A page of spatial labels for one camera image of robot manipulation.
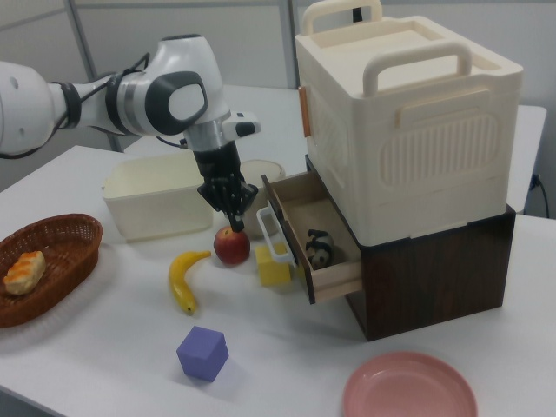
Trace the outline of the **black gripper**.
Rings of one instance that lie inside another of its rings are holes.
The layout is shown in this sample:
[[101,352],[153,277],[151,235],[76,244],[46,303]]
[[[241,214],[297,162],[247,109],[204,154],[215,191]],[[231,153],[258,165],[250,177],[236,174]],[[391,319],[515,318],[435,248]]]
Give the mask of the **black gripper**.
[[215,211],[225,213],[234,232],[243,231],[243,216],[257,197],[258,188],[243,178],[235,143],[193,154],[204,179],[198,193]]

